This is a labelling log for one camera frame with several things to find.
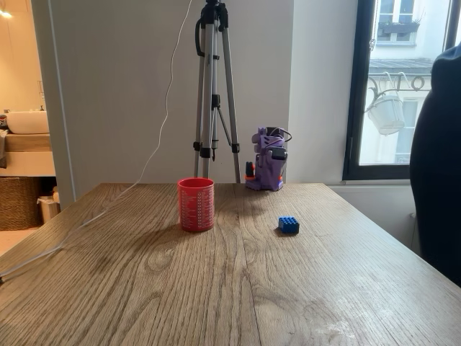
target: floor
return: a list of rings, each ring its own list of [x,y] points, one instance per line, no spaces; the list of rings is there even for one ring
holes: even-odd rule
[[[0,231],[0,256],[10,250],[25,237],[32,234],[37,227],[21,231]]]

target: black window frame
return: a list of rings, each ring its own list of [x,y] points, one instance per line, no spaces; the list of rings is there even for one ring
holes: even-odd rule
[[[370,68],[370,38],[372,37],[376,14],[375,4],[375,0],[358,0],[357,2],[354,62],[352,65],[343,180],[410,179],[409,164],[367,166],[360,166],[359,164]],[[451,0],[447,18],[447,31],[444,38],[445,50],[455,46],[460,11],[461,0]]]

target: wicker basket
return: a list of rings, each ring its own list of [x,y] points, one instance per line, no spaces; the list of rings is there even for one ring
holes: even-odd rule
[[[0,177],[0,231],[40,225],[38,178]]]

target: tripod leg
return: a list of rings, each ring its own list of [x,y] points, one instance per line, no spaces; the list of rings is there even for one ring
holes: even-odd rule
[[[218,21],[215,20],[215,32],[213,35],[213,55],[218,56]],[[212,104],[211,107],[213,108],[212,116],[213,116],[213,131],[212,131],[212,140],[211,140],[211,149],[212,159],[215,160],[215,150],[218,148],[218,113],[216,112],[219,106],[219,95],[218,95],[218,60],[213,59],[213,82],[212,82]]]
[[[203,158],[202,176],[208,178],[210,175],[211,157],[211,131],[213,122],[212,102],[212,80],[213,80],[213,52],[214,52],[215,25],[205,26],[205,78],[203,80],[203,143],[200,149],[200,156]]]
[[[228,139],[229,146],[232,146],[231,137],[229,137],[228,128],[227,128],[227,126],[225,125],[225,122],[224,122],[223,112],[221,112],[220,108],[218,108],[218,112],[219,112],[219,116],[221,118],[221,122],[223,123],[225,137]]]
[[[240,161],[238,153],[240,152],[240,144],[237,138],[237,121],[236,121],[236,103],[233,97],[233,78],[232,78],[232,63],[231,63],[231,45],[229,43],[229,29],[226,27],[223,30],[223,52],[225,66],[225,80],[228,88],[228,103],[229,103],[229,118],[230,118],[230,137],[232,139],[233,163],[236,171],[236,182],[240,183]]]
[[[205,31],[202,30],[202,39],[201,43],[205,42]],[[194,177],[199,175],[199,156],[200,156],[200,132],[202,127],[202,101],[203,101],[203,69],[204,69],[205,59],[200,57],[200,67],[199,67],[199,93],[197,96],[197,123],[195,126],[195,166],[194,166]]]

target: bathroom counter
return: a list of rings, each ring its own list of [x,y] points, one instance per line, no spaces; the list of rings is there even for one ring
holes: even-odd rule
[[[51,151],[50,134],[6,135],[6,151],[9,153],[29,153]]]
[[[6,135],[6,169],[0,177],[54,177],[50,134]]]

